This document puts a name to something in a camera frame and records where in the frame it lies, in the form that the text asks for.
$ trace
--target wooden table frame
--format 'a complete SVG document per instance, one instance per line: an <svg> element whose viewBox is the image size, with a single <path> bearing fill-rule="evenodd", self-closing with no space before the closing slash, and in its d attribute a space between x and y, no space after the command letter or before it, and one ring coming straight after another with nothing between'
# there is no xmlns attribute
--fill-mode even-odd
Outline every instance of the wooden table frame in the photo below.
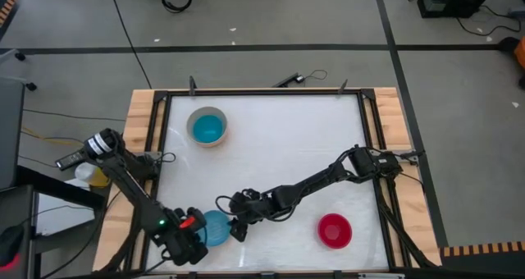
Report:
<svg viewBox="0 0 525 279"><path fill-rule="evenodd" d="M269 94L283 92L284 94L337 94L335 88L315 89L196 89L196 95L232 95L232 94ZM126 120L124 139L126 148L131 152L143 152L144 150L157 151L163 145L163 134L167 128L167 115L171 103L168 93L189 95L188 89L169 90L136 90L133 93L130 110ZM359 106L362 107L361 114L363 128L367 144L378 149L410 150L409 135L404 123L404 115L401 110L399 98L395 88L375 89L345 89L343 95L357 94ZM408 163L402 163L404 173L419 179L418 169ZM395 184L387 184L381 180L374 185L377 192L382 191L390 208L398 213L404 224L404 229L414 240L419 249L433 263L441 265L439 250L436 245L431 219L427 209L425 195L422 186L407 176L398 176ZM152 191L151 182L145 184L145 189L155 195ZM118 192L113 186L110 199ZM133 219L133 208L125 198L118 198L104 218L103 229L98 242L98 251L95 256L93 270L103 267L121 246L126 234L130 230ZM381 221L384 239L386 239L387 258L390 267L416 267L413 258L406 254L400 247L397 234ZM126 261L127 268L144 268L145 261L142 259L148 247L144 247L144 233L141 232L132 256Z"/></svg>

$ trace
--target gray floor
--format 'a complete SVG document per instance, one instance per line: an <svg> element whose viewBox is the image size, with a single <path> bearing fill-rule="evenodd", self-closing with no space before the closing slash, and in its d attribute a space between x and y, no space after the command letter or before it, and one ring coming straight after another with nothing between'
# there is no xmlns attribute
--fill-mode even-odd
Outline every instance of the gray floor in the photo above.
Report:
<svg viewBox="0 0 525 279"><path fill-rule="evenodd" d="M117 0L135 46L288 43L386 44L375 0L194 0L171 15L158 0ZM498 12L520 0L487 0ZM456 20L423 20L415 2L385 0L397 44L497 43L503 30L486 37L467 34ZM465 25L487 32L515 23L476 14ZM127 47L112 0L24 0L0 42L2 48ZM426 146L450 245L524 240L525 201L521 164L525 93L516 86L523 71L498 52L400 52L410 96ZM154 88L268 87L288 75L329 72L307 86L397 86L387 51L272 51L230 53L141 53ZM0 66L39 85L25 107L87 117L124 119L133 89L148 88L132 54L49 54ZM86 121L24 113L24 126L45 136L78 139L123 122ZM21 137L20 154L53 163L75 147ZM66 180L36 162L20 163ZM44 255L43 273L74 255L84 240L66 242ZM90 271L95 243L59 275Z"/></svg>

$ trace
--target black metal frame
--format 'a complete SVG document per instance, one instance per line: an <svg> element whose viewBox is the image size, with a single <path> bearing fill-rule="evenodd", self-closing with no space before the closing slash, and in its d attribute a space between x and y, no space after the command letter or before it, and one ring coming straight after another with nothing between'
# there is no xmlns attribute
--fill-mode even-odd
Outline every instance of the black metal frame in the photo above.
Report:
<svg viewBox="0 0 525 279"><path fill-rule="evenodd" d="M365 99L370 102L370 106L372 109L372 119L374 122L374 127L377 133L377 139L379 143L380 149L386 149L386 141L383 134L383 130L381 127L381 118L379 117L379 110L377 107L376 97L374 89L342 89L342 92L340 89L194 89L193 92L190 92L188 90L157 90L155 91L155 94L153 96L153 105L152 105L152 111L151 111L151 117L149 120L149 127L148 127L148 134L146 137L146 145L145 145L145 151L149 152L152 149L153 145L153 134L155 131L155 125L157 123L157 114L159 109L159 104L161 101L165 102L165 109L162 116L162 126L161 126L161 134L160 134L160 140L157 147L157 151L163 151L164 144L166 141L166 133L167 133L167 125L168 125L168 119L170 116L170 110L171 110L171 101L174 97L185 97L185 96L238 96L238 95L356 95L358 99L358 106L359 106L359 114L361 116L361 121L363 123L363 134L365 137L365 143L368 147L372 147L372 134L370 131L370 126L368 124L368 115L365 110ZM400 210L399 210L399 203L397 199L397 194L395 192L395 187L391 183L387 183L387 189L389 191L390 195L390 204L392 207L392 211L395 215L395 217L398 219L400 224L402 225L401 216L400 216ZM379 180L373 181L374 186L374 192L376 195L376 200L378 201L378 196L382 194L381 189L381 183ZM152 186L152 192L151 197L152 199L156 199L158 194L158 184L153 184ZM395 258L394 253L392 249L391 244L391 238L390 238L390 231L388 227L387 220L380 214L380 224L381 224L381 233L383 235L383 240L385 241L385 251L386 251L386 258L388 261L389 269L395 268ZM132 225L135 224L135 216L132 220ZM399 245L401 245L401 252L403 255L403 264L405 267L409 267L410 265L410 257L408 250L403 246L402 242L399 241ZM140 266L139 270L145 270L146 269L146 263L148 259L148 249L149 249L149 239L144 237L144 247L142 248L141 253L141 260L140 260ZM130 252L128 253L124 265L124 270L129 271L131 270L131 262L133 261L133 253L135 251L135 246L130 248ZM334 272L315 272L315 273L293 273L293 272L284 272L284 273L272 273L268 274L268 276L274 277L277 276L282 277L289 277L289 278L296 278L296 277L302 277L302 278L342 278L342 277L356 277L357 273L353 272L345 272L341 273L341 271L334 271ZM209 277L209 278L221 278L224 277L223 274L199 274L199 277ZM253 277L253 278L260 278L262 276L261 273L232 273L228 274L227 277L233 278L233 277ZM186 277L184 274L179 274L177 277Z"/></svg>

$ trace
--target wooden edge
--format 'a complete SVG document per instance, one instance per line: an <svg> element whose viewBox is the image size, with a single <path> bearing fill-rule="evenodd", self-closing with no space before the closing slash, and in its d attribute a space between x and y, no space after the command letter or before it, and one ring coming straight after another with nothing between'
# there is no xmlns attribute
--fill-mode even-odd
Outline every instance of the wooden edge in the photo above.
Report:
<svg viewBox="0 0 525 279"><path fill-rule="evenodd" d="M268 88L252 88L249 90L270 90ZM338 89L338 88L307 88L307 89ZM126 118L126 127L124 129L124 140L126 147L131 152L144 151L146 136L148 133L149 118L153 106L153 94L155 90L143 89L135 90L133 92L130 110ZM187 89L166 89L170 91L187 90ZM246 89L201 89L201 90L246 90ZM395 88L375 88L376 101L381 117L381 125L383 133L386 138L388 149L392 150L409 150L412 148L410 144L409 135L404 122L404 114L401 109L397 90ZM160 137L160 126L162 124L162 114L164 112L164 103L159 105L159 112L157 113L156 126L154 130L152 150L157 150L158 141ZM371 121L372 114L370 113L369 103L365 104L367 117L371 131L375 134L373 128L373 121ZM377 137L372 142L377 144ZM418 169L416 167L402 164L404 173L418 178ZM427 204L422 192L421 186L414 180L406 176L399 176L396 179L396 191L399 199L399 207L401 210L404 228L412 237L416 245L422 252L433 262L441 265L441 258L437 248L434 231L432 230L430 216L428 214ZM151 190L151 184L148 183L146 189L148 193ZM118 193L118 188L112 187L110 196ZM114 253L119 249L122 242L126 238L130 230L131 219L133 215L133 208L126 198L119 196L115 200L111 208L107 210L107 215L104 218L103 228L98 242L98 251L95 255L93 270L99 270L111 259ZM390 230L392 237L392 244L395 247L397 241L396 234ZM133 268L139 267L140 254L144 247L144 233L141 232L137 243L135 245L135 255L133 261ZM400 259L399 242L397 248L395 247L395 261Z"/></svg>

